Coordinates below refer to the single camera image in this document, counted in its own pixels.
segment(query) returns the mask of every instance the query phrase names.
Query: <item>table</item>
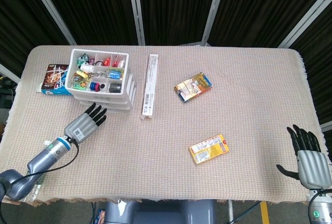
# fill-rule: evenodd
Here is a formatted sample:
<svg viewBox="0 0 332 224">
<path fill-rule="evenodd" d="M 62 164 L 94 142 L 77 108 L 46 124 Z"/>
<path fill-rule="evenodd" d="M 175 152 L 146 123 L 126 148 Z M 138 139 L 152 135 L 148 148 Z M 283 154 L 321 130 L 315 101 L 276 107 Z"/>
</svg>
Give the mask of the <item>table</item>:
<svg viewBox="0 0 332 224">
<path fill-rule="evenodd" d="M 26 173 L 45 140 L 86 107 L 71 96 L 37 93 L 47 65 L 68 63 L 73 48 L 129 53 L 137 81 L 131 115 L 107 122 L 80 146 L 70 166 L 45 177 L 36 201 L 56 199 L 232 199 L 305 201 L 308 191 L 275 167 L 297 169 L 287 126 L 312 131 L 326 153 L 300 55 L 290 49 L 149 46 L 39 46 L 17 88 L 3 141 L 0 171 Z M 141 120 L 147 60 L 159 54 L 154 117 Z M 174 92 L 203 71 L 211 91 L 188 103 Z M 230 152 L 195 165 L 188 147 L 223 134 Z M 55 166 L 67 163 L 74 151 Z"/>
</svg>

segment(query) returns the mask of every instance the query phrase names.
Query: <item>robotic hand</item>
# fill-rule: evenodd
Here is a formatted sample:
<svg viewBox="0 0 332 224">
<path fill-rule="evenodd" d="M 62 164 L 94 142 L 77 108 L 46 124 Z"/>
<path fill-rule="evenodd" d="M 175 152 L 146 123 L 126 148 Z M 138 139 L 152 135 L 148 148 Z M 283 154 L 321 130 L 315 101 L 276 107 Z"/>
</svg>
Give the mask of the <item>robotic hand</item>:
<svg viewBox="0 0 332 224">
<path fill-rule="evenodd" d="M 289 127 L 287 130 L 292 138 L 298 172 L 287 171 L 279 164 L 276 167 L 285 176 L 300 180 L 310 190 L 307 196 L 310 223 L 332 223 L 332 198 L 326 195 L 332 193 L 332 189 L 328 189 L 332 181 L 325 155 L 313 133 L 296 125 L 293 128 L 295 132 Z"/>
<path fill-rule="evenodd" d="M 5 194 L 14 201 L 24 198 L 43 173 L 61 169 L 75 160 L 79 152 L 78 144 L 86 140 L 106 120 L 107 110 L 104 109 L 99 113 L 102 107 L 99 106 L 94 110 L 95 106 L 93 103 L 82 115 L 67 125 L 63 137 L 58 137 L 27 164 L 28 175 L 23 176 L 16 170 L 0 173 L 0 204 Z M 49 170 L 71 149 L 71 144 L 77 148 L 73 160 L 64 166 Z"/>
</svg>

